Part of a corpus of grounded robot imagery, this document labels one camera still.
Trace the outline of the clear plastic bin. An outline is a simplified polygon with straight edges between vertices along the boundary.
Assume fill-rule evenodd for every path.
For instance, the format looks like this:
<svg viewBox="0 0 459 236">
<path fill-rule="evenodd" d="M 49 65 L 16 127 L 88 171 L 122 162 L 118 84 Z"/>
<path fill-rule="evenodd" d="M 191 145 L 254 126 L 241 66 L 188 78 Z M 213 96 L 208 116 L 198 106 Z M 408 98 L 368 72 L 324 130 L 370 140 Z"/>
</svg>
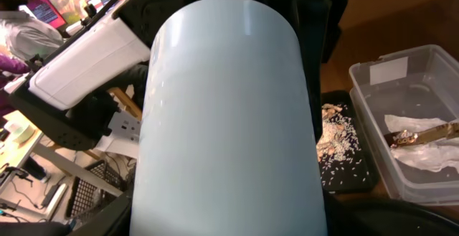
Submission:
<svg viewBox="0 0 459 236">
<path fill-rule="evenodd" d="M 392 132 L 458 122 L 458 61 L 429 44 L 349 68 L 357 119 L 388 195 L 424 205 L 458 204 L 458 140 L 391 148 Z"/>
</svg>

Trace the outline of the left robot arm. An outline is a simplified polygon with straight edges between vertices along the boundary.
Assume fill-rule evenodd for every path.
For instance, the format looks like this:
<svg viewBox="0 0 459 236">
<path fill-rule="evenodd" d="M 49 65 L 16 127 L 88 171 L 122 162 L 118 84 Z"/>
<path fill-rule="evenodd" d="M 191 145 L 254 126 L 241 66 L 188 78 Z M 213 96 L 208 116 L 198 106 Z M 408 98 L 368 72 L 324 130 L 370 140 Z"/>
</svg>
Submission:
<svg viewBox="0 0 459 236">
<path fill-rule="evenodd" d="M 192 61 L 215 67 L 291 67 L 308 97 L 313 140 L 321 125 L 320 68 L 341 30 L 348 0 L 110 0 L 32 71 L 10 101 L 58 144 L 75 151 L 106 138 L 117 110 L 101 87 L 149 62 L 181 69 Z"/>
</svg>

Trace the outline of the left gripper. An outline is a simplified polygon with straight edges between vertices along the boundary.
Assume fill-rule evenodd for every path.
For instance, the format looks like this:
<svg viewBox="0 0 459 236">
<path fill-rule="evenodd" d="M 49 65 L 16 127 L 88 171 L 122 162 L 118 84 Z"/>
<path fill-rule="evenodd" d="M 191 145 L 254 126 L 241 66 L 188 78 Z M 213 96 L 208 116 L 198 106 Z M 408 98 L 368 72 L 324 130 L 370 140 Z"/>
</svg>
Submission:
<svg viewBox="0 0 459 236">
<path fill-rule="evenodd" d="M 255 0 L 276 10 L 298 38 L 306 77 L 315 139 L 323 133 L 321 65 L 328 61 L 340 35 L 339 22 L 348 0 Z"/>
</svg>

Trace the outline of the food scraps and rice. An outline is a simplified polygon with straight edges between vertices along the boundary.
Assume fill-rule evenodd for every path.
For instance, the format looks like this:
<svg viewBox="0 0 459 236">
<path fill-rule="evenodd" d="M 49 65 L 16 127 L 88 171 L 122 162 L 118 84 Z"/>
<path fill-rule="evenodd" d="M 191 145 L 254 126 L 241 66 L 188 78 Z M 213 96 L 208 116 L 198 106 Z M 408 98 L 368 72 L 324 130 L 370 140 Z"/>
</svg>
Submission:
<svg viewBox="0 0 459 236">
<path fill-rule="evenodd" d="M 316 145 L 322 187 L 335 193 L 368 188 L 369 171 L 349 106 L 323 104 L 322 126 Z"/>
</svg>

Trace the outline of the white napkin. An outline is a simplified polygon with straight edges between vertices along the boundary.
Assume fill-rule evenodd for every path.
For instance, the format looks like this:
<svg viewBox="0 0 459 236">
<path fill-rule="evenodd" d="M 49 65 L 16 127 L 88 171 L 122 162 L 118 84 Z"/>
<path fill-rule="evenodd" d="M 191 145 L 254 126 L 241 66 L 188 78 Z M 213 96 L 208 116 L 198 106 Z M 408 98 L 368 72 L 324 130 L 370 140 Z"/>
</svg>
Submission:
<svg viewBox="0 0 459 236">
<path fill-rule="evenodd" d="M 420 132 L 446 124 L 446 121 L 439 118 L 408 118 L 396 115 L 385 115 L 384 122 L 391 133 L 403 130 Z M 452 167 L 458 171 L 458 138 L 393 148 L 390 152 L 396 160 L 412 168 L 439 172 Z"/>
</svg>

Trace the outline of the round black serving tray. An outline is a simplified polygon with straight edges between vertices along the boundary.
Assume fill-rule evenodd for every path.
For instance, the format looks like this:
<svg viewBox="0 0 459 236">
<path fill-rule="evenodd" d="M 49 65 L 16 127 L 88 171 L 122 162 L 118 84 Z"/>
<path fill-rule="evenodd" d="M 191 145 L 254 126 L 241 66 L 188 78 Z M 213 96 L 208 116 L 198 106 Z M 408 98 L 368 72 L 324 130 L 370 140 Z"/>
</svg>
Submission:
<svg viewBox="0 0 459 236">
<path fill-rule="evenodd" d="M 333 236 L 458 236 L 458 221 L 427 207 L 394 199 L 341 202 L 324 191 L 327 230 Z"/>
</svg>

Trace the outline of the seated person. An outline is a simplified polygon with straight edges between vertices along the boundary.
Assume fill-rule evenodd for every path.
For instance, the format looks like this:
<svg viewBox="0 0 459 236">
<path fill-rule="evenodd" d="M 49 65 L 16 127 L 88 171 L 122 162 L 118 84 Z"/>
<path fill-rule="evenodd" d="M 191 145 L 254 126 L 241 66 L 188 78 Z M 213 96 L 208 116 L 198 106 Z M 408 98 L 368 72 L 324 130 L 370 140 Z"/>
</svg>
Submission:
<svg viewBox="0 0 459 236">
<path fill-rule="evenodd" d="M 1 87 L 12 81 L 14 75 L 29 72 L 26 61 L 35 56 L 46 58 L 64 44 L 62 35 L 52 26 L 28 13 L 20 6 L 27 0 L 1 0 L 1 31 L 4 33 L 6 48 L 13 57 L 1 56 Z"/>
</svg>

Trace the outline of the black rectangular tray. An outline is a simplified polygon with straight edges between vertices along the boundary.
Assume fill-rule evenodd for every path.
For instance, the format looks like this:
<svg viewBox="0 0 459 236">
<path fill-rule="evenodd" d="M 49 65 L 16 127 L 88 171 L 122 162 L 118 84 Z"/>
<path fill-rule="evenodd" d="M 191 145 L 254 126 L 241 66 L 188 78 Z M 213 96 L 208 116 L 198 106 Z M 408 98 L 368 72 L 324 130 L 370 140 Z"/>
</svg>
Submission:
<svg viewBox="0 0 459 236">
<path fill-rule="evenodd" d="M 348 92 L 324 93 L 323 134 L 316 150 L 321 184 L 331 194 L 370 192 L 378 182 L 364 133 Z"/>
</svg>

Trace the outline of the wooden desk with clutter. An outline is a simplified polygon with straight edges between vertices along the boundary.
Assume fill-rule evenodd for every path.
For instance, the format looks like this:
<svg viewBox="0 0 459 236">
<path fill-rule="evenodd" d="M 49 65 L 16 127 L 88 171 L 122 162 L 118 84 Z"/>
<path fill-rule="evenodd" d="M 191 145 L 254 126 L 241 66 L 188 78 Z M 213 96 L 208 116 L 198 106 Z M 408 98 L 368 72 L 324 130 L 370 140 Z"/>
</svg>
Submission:
<svg viewBox="0 0 459 236">
<path fill-rule="evenodd" d="M 8 187 L 13 176 L 22 169 L 34 147 L 41 141 L 43 132 L 18 110 L 4 116 L 10 134 L 1 148 L 1 193 Z"/>
</svg>

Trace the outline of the laptop with pink screen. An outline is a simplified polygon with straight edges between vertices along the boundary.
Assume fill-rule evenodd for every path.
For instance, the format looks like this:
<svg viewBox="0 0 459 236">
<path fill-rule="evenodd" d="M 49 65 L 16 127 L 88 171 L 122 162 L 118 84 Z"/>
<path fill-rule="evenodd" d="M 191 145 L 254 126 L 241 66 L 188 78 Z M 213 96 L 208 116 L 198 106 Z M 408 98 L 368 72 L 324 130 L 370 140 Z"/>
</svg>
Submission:
<svg viewBox="0 0 459 236">
<path fill-rule="evenodd" d="M 26 5 L 19 7 L 21 11 L 25 11 L 35 19 L 40 20 L 55 29 L 62 28 L 67 25 L 67 21 L 58 12 L 57 8 L 50 0 L 27 0 Z"/>
</svg>

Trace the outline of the grey plate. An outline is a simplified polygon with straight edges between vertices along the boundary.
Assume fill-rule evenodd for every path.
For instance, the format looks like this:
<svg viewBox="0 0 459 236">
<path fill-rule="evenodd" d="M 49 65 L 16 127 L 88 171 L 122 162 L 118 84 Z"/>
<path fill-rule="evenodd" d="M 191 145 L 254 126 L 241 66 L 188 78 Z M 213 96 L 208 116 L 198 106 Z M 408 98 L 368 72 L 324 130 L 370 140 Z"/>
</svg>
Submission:
<svg viewBox="0 0 459 236">
<path fill-rule="evenodd" d="M 291 67 L 148 71 L 132 235 L 325 235 L 308 97 Z"/>
</svg>

